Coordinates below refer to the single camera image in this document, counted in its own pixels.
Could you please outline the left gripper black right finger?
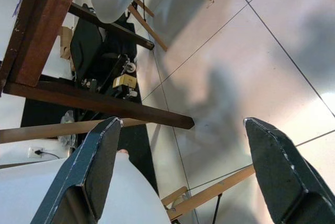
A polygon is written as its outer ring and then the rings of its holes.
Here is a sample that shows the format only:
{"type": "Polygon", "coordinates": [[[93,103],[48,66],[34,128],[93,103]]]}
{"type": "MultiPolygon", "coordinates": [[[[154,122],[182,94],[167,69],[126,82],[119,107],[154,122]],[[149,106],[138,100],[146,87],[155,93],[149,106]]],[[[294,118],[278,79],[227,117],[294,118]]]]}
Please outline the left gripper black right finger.
{"type": "Polygon", "coordinates": [[[334,194],[292,140],[260,119],[244,119],[256,179],[274,223],[334,223],[334,194]]]}

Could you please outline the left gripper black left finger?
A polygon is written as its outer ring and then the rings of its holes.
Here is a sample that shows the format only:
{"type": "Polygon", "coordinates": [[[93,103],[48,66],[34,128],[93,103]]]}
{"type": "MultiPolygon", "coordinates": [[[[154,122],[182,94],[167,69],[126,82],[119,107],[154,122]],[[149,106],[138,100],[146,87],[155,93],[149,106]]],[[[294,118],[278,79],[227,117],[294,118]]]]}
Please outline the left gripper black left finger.
{"type": "Polygon", "coordinates": [[[61,165],[31,223],[97,223],[113,174],[121,119],[98,123],[61,165]]]}

